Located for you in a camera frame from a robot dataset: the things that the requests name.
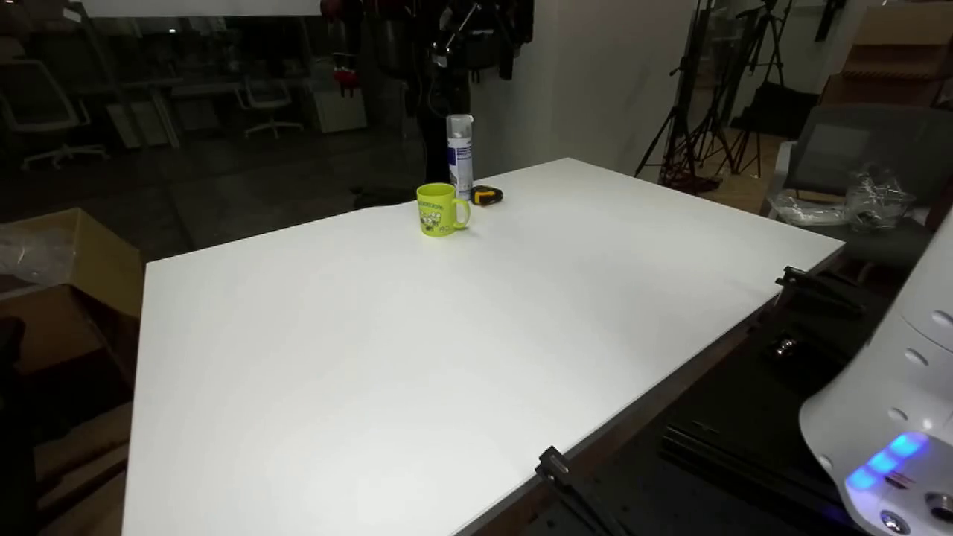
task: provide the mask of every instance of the blue light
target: blue light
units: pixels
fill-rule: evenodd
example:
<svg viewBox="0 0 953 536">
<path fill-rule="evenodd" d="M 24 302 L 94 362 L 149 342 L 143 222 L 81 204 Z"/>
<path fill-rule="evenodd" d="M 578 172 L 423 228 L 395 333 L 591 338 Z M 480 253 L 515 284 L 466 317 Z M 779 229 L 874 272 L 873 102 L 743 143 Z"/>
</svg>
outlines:
<svg viewBox="0 0 953 536">
<path fill-rule="evenodd" d="M 874 475 L 889 475 L 889 470 L 895 470 L 895 458 L 892 455 L 888 455 L 888 454 L 874 454 L 870 461 L 867 461 Z"/>
<path fill-rule="evenodd" d="M 895 442 L 889 443 L 889 454 L 900 458 L 909 458 L 909 455 L 920 454 L 922 443 L 926 443 L 922 434 L 895 434 Z"/>
<path fill-rule="evenodd" d="M 852 476 L 846 476 L 846 487 L 867 491 L 874 487 L 874 476 L 867 469 L 858 469 Z"/>
</svg>

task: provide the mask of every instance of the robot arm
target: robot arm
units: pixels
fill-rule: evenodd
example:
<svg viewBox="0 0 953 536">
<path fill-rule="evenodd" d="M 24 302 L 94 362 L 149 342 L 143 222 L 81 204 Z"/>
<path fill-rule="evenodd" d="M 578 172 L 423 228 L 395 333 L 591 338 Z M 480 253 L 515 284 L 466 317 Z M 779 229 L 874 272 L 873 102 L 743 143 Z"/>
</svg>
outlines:
<svg viewBox="0 0 953 536">
<path fill-rule="evenodd" d="M 870 534 L 953 534 L 953 217 L 800 434 Z"/>
</svg>

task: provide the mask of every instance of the white bottle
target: white bottle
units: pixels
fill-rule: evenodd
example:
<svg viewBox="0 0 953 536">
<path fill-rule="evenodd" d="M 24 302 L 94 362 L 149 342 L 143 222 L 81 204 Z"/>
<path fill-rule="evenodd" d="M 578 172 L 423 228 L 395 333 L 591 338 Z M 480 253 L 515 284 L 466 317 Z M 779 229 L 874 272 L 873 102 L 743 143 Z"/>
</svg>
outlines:
<svg viewBox="0 0 953 536">
<path fill-rule="evenodd" d="M 471 201 L 471 189 L 474 189 L 471 140 L 474 140 L 474 116 L 471 114 L 445 116 L 445 164 L 450 164 L 454 193 L 463 201 Z"/>
</svg>

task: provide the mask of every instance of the white table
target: white table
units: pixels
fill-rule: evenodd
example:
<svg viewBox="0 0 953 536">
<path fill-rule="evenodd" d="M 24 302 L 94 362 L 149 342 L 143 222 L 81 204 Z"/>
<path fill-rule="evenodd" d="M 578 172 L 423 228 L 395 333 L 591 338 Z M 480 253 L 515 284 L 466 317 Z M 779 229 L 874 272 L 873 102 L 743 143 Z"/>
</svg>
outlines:
<svg viewBox="0 0 953 536">
<path fill-rule="evenodd" d="M 839 241 L 554 162 L 149 265 L 127 536 L 466 527 Z"/>
</svg>

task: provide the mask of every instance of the green cup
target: green cup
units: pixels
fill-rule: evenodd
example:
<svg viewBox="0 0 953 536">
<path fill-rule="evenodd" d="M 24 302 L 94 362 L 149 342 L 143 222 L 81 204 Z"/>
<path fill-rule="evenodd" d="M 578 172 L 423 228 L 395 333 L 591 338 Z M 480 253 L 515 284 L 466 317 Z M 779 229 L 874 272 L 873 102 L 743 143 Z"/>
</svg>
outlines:
<svg viewBox="0 0 953 536">
<path fill-rule="evenodd" d="M 466 229 L 471 204 L 454 196 L 454 189 L 445 183 L 426 183 L 416 189 L 416 216 L 423 235 L 453 235 Z"/>
</svg>

